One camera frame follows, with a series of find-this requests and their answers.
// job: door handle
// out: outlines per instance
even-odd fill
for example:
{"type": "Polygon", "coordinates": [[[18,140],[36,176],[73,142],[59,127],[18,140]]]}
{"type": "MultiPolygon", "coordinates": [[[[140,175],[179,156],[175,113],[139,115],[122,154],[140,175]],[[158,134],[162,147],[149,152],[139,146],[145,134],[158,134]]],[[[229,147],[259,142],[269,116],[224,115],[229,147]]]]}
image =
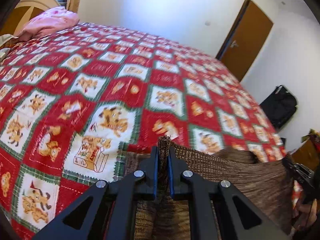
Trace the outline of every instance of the door handle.
{"type": "Polygon", "coordinates": [[[230,45],[230,48],[233,48],[233,47],[239,47],[236,40],[234,40],[230,45]]]}

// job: wooden headboard panel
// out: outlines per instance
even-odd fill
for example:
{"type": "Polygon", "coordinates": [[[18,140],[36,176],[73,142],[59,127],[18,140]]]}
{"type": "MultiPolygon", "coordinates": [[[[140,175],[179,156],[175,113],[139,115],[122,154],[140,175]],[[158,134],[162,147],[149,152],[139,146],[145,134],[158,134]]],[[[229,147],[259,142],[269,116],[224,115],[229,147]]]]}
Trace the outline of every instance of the wooden headboard panel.
{"type": "Polygon", "coordinates": [[[60,6],[57,0],[20,0],[0,30],[0,36],[18,33],[30,19],[57,6],[60,6]]]}

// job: wall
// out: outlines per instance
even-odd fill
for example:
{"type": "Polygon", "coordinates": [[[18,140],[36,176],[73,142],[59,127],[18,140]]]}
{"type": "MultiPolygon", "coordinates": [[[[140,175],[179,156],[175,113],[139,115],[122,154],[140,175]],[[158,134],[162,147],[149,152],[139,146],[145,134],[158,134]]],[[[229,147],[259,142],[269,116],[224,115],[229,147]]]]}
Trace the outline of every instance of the wall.
{"type": "MultiPolygon", "coordinates": [[[[253,0],[274,20],[273,0],[253,0]]],[[[81,21],[164,36],[215,56],[244,0],[80,0],[81,21]]]]}
{"type": "Polygon", "coordinates": [[[280,131],[286,149],[300,146],[310,128],[320,130],[320,25],[292,12],[280,11],[264,50],[241,84],[261,103],[277,85],[295,95],[299,107],[280,131]]]}

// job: patchwork quilt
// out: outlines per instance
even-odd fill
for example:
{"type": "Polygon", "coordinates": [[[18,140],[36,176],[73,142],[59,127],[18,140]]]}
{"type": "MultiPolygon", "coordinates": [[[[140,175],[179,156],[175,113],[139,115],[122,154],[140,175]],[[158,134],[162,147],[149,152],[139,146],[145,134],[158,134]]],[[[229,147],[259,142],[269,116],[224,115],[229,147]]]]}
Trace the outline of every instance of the patchwork quilt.
{"type": "Polygon", "coordinates": [[[163,135],[210,155],[285,155],[254,99],[201,51],[90,23],[19,43],[0,65],[0,206],[30,239],[163,135]]]}

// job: pink blanket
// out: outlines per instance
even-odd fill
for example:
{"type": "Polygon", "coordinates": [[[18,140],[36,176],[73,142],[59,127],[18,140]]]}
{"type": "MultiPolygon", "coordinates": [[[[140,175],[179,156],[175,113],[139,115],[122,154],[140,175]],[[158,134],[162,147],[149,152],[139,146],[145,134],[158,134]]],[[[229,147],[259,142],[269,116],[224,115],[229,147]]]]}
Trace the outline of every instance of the pink blanket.
{"type": "Polygon", "coordinates": [[[28,21],[21,31],[14,35],[19,41],[28,41],[33,38],[52,34],[78,24],[79,17],[76,13],[66,10],[64,7],[49,9],[28,21]]]}

